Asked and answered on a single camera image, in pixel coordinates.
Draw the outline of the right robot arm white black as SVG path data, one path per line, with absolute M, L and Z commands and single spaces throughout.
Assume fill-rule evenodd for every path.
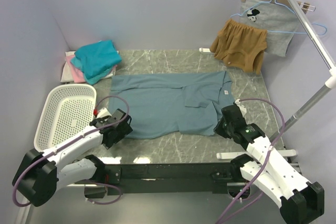
M 324 189 L 297 172 L 256 124 L 247 124 L 240 108 L 222 108 L 215 133 L 246 151 L 230 162 L 233 180 L 254 184 L 279 207 L 286 223 L 311 223 L 324 214 Z

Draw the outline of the grey-blue t shirt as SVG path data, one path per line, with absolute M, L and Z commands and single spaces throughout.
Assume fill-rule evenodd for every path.
M 235 101 L 231 87 L 226 71 L 120 75 L 112 78 L 109 111 L 129 105 L 129 138 L 172 132 L 212 136 L 221 109 Z

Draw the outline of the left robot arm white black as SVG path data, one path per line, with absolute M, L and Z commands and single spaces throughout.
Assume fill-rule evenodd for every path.
M 100 186 L 107 182 L 105 163 L 94 155 L 76 160 L 86 151 L 103 145 L 110 148 L 132 132 L 132 117 L 120 109 L 112 115 L 93 119 L 88 126 L 62 143 L 28 151 L 13 178 L 15 205 L 45 204 L 58 190 L 80 181 Z

